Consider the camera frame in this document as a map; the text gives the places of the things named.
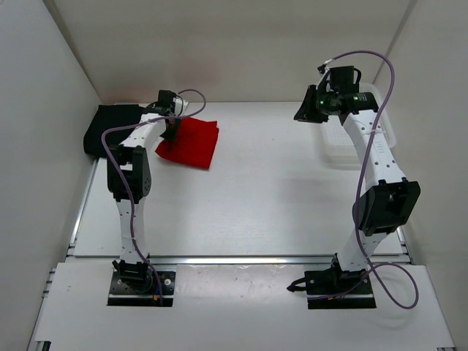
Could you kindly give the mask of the red t shirt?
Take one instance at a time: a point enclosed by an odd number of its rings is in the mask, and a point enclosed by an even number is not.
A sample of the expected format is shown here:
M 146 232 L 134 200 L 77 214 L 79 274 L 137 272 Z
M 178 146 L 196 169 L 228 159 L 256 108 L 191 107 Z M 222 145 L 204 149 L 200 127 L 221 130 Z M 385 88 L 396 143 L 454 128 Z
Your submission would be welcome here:
M 169 162 L 208 170 L 219 136 L 217 121 L 185 118 L 174 141 L 163 140 L 155 153 Z

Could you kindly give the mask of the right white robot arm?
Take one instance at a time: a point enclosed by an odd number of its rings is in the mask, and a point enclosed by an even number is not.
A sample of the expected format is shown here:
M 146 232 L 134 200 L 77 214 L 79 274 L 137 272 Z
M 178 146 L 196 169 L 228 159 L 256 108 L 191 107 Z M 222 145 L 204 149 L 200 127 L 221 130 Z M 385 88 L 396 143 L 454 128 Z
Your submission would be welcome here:
M 336 269 L 328 274 L 331 288 L 342 293 L 354 285 L 354 273 L 366 268 L 379 244 L 407 223 L 420 196 L 420 186 L 397 165 L 383 134 L 380 104 L 371 92 L 360 90 L 360 70 L 323 64 L 318 71 L 321 78 L 307 88 L 294 119 L 322 124 L 331 116 L 337 117 L 361 163 L 352 206 L 354 228 L 336 254 Z

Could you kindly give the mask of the black t shirt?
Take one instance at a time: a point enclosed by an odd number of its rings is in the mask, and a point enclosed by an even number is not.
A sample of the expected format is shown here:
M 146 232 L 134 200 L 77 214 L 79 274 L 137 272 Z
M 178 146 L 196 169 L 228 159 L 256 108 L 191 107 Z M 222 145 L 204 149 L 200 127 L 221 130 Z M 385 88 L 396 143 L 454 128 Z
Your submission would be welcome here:
M 139 105 L 99 105 L 83 136 L 84 153 L 95 158 L 106 158 L 102 134 L 112 128 L 140 123 L 143 107 Z

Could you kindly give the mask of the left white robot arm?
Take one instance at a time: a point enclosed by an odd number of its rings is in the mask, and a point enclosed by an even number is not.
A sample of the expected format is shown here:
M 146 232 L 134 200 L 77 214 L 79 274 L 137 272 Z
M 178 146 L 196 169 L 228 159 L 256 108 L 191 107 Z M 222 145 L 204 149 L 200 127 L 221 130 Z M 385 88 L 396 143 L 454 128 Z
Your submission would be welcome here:
M 113 266 L 118 278 L 137 294 L 162 297 L 162 283 L 149 261 L 144 234 L 144 205 L 151 191 L 148 149 L 157 139 L 175 138 L 187 103 L 173 91 L 161 90 L 143 108 L 140 120 L 105 130 L 101 142 L 107 156 L 107 188 L 116 202 L 121 254 Z

